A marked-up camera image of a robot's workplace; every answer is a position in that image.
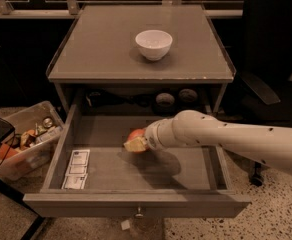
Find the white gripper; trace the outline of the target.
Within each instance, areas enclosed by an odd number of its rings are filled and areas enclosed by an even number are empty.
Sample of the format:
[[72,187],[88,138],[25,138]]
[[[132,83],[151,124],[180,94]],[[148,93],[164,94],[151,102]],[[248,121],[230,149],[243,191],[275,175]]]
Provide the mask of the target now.
[[159,140],[158,130],[161,121],[151,123],[146,127],[144,137],[135,137],[124,143],[124,147],[128,152],[144,152],[148,148],[152,150],[163,150],[164,146]]

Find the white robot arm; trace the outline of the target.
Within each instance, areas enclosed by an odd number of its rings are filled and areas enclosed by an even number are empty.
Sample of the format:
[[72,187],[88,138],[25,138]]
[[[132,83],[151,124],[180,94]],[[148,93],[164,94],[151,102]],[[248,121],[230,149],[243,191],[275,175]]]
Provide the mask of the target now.
[[292,128],[228,123],[194,110],[151,123],[132,132],[129,152],[173,147],[219,146],[292,176]]

